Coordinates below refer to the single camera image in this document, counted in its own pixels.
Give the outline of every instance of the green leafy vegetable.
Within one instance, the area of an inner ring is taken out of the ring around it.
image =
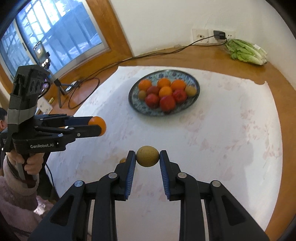
[[[267,52],[258,45],[239,39],[230,39],[225,44],[232,59],[263,65],[267,62]]]

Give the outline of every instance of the fuzzy sweater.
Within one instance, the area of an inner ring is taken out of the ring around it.
[[[53,204],[36,195],[39,176],[34,188],[24,188],[11,173],[7,157],[3,163],[4,177],[0,177],[0,211],[6,222],[23,231],[32,232]],[[16,234],[21,241],[28,238]]]

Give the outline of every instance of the black plug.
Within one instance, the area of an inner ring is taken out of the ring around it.
[[[222,32],[222,31],[214,30],[214,36],[215,36],[216,40],[226,39],[226,34],[225,34],[225,32]]]

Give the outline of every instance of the window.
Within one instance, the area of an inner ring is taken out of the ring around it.
[[[32,0],[23,8],[0,43],[10,75],[38,61],[33,48],[39,41],[57,77],[107,48],[85,0]]]

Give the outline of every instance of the blue patterned plate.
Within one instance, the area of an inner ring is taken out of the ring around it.
[[[171,82],[174,80],[184,80],[187,85],[193,85],[197,89],[197,93],[193,97],[188,97],[187,100],[180,105],[177,105],[177,107],[171,111],[169,114],[166,114],[162,112],[160,108],[157,109],[150,109],[146,104],[145,101],[141,101],[138,98],[139,94],[139,88],[138,84],[141,80],[149,79],[152,81],[152,85],[157,86],[157,81],[160,78],[168,78]],[[130,105],[137,111],[144,115],[150,115],[150,116],[165,116],[165,115],[171,115],[178,113],[182,110],[187,109],[189,106],[191,106],[198,98],[200,94],[200,85],[197,82],[197,80],[190,74],[179,71],[179,70],[161,70],[157,72],[150,73],[143,78],[141,78],[137,83],[134,84],[134,86],[131,88],[129,95],[128,95],[128,101]]]

